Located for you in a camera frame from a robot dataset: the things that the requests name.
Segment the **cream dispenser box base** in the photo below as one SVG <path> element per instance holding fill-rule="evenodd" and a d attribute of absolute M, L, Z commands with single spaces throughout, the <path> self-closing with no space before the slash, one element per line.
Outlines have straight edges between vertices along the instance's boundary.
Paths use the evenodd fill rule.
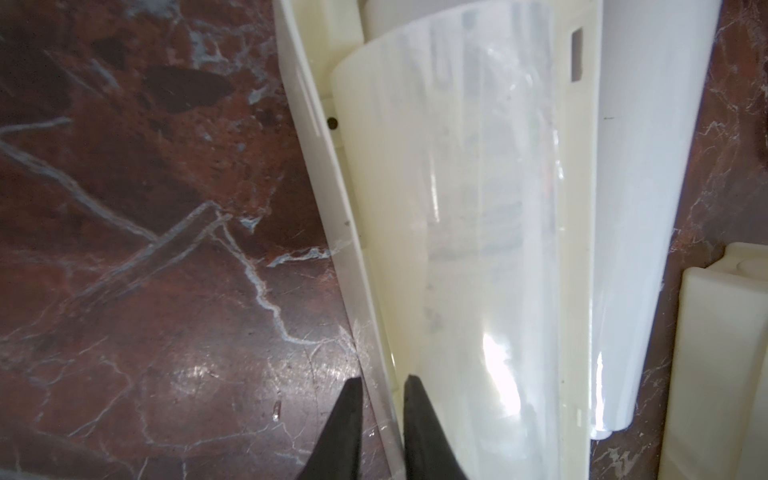
<path fill-rule="evenodd" d="M 404 405 L 371 287 L 356 196 L 330 77 L 364 44 L 407 23 L 480 1 L 277 1 L 280 74 L 336 269 L 376 433 L 395 479 L 406 475 Z M 552 13 L 556 131 L 559 463 L 556 479 L 589 475 L 592 245 L 596 111 L 603 5 L 532 1 Z"/>

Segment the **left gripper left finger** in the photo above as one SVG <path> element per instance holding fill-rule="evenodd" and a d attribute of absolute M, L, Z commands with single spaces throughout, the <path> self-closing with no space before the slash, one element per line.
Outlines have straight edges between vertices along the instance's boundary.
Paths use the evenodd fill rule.
<path fill-rule="evenodd" d="M 363 381 L 345 381 L 312 453 L 297 479 L 358 478 L 363 426 Z"/>

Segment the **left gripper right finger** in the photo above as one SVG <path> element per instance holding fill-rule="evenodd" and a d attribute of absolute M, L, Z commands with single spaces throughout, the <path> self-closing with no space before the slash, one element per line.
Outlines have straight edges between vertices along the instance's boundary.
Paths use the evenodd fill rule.
<path fill-rule="evenodd" d="M 409 375 L 404 385 L 403 415 L 406 478 L 467 480 L 425 387 L 415 375 Z"/>

